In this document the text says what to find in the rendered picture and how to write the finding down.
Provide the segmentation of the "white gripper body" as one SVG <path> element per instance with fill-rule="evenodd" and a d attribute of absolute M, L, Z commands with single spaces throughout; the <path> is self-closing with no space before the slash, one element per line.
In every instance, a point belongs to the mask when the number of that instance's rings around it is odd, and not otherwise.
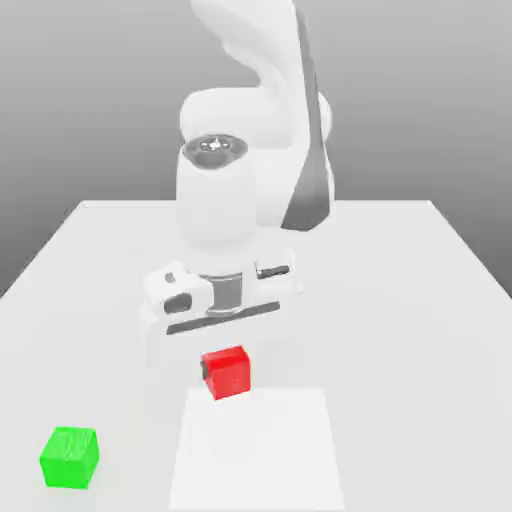
<path fill-rule="evenodd" d="M 172 323 L 143 306 L 143 362 L 147 367 L 198 367 L 209 353 L 242 346 L 246 350 L 279 341 L 293 330 L 301 298 L 249 307 L 225 318 Z"/>

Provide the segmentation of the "small red cube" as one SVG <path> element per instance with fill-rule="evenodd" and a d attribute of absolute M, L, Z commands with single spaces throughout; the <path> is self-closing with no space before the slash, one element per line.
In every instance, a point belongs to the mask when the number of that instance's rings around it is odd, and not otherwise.
<path fill-rule="evenodd" d="M 251 389 L 251 363 L 242 346 L 233 346 L 201 356 L 202 378 L 215 400 Z"/>

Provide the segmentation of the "small green cube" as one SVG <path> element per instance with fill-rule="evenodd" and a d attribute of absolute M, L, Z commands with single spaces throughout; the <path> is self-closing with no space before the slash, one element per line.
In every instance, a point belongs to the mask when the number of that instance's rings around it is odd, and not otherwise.
<path fill-rule="evenodd" d="M 57 426 L 39 462 L 47 487 L 87 489 L 100 459 L 93 428 Z"/>

